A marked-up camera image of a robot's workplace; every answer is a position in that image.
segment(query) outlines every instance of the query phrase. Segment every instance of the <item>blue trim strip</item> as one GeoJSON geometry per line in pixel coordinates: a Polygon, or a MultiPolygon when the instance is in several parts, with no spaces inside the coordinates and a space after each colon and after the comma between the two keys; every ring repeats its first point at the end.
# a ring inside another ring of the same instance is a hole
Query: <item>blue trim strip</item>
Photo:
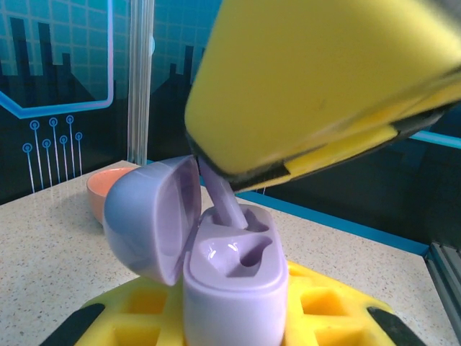
{"type": "MultiPolygon", "coordinates": [[[[200,184],[205,186],[202,177],[200,177],[200,184]]],[[[257,192],[242,192],[238,193],[237,197],[297,216],[298,218],[304,218],[305,220],[319,223],[320,225],[328,226],[333,229],[355,234],[356,236],[361,236],[362,238],[377,241],[378,243],[388,245],[390,247],[395,247],[412,254],[426,256],[426,253],[429,250],[429,245],[403,238],[401,236],[396,236],[394,234],[389,234],[384,231],[379,231],[377,229],[372,229],[368,226],[359,225],[358,223],[343,220],[342,218],[337,218],[336,216],[331,216],[319,211],[304,208],[300,205],[278,200],[276,198],[262,195],[257,192]]]]}
{"type": "Polygon", "coordinates": [[[410,137],[417,141],[439,144],[440,146],[449,146],[450,148],[461,149],[461,138],[442,135],[429,131],[419,131],[410,137]]]}

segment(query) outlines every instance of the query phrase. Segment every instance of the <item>peach bowl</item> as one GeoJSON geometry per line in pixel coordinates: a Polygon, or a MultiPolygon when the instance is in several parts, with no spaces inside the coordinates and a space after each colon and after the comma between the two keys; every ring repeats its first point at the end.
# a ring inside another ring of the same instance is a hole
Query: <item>peach bowl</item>
{"type": "Polygon", "coordinates": [[[100,224],[102,224],[102,217],[104,215],[104,202],[110,188],[119,178],[134,169],[136,169],[136,167],[106,169],[88,178],[86,182],[86,191],[88,192],[89,204],[94,217],[100,224]]]}

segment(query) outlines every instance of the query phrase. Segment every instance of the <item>earbud case lid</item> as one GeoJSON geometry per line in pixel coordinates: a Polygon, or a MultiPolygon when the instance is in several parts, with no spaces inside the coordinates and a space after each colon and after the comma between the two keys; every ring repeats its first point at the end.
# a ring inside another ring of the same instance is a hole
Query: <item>earbud case lid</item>
{"type": "Polygon", "coordinates": [[[121,177],[104,204],[104,232],[136,274],[174,285],[192,248],[202,208],[193,156],[154,162],[121,177]]]}

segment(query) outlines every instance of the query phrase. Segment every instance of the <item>blue wall backdrop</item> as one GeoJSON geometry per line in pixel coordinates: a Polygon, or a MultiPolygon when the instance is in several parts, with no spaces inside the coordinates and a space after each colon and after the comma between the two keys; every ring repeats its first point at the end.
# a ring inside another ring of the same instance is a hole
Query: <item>blue wall backdrop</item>
{"type": "Polygon", "coordinates": [[[221,0],[156,0],[152,88],[155,91],[168,78],[171,64],[184,74],[186,47],[193,47],[191,81],[194,80],[202,52],[218,14],[221,0]]]}
{"type": "Polygon", "coordinates": [[[0,203],[126,158],[130,2],[0,0],[0,203]]]}

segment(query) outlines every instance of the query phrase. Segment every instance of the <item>white countertop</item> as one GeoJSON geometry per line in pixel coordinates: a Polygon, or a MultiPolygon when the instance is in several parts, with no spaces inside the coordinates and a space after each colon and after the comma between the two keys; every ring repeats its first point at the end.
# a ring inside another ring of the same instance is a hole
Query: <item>white countertop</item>
{"type": "MultiPolygon", "coordinates": [[[[89,299],[136,277],[91,214],[91,174],[0,206],[0,345],[39,345],[89,299]]],[[[422,257],[266,209],[289,260],[390,304],[428,346],[458,345],[422,257]]]]}

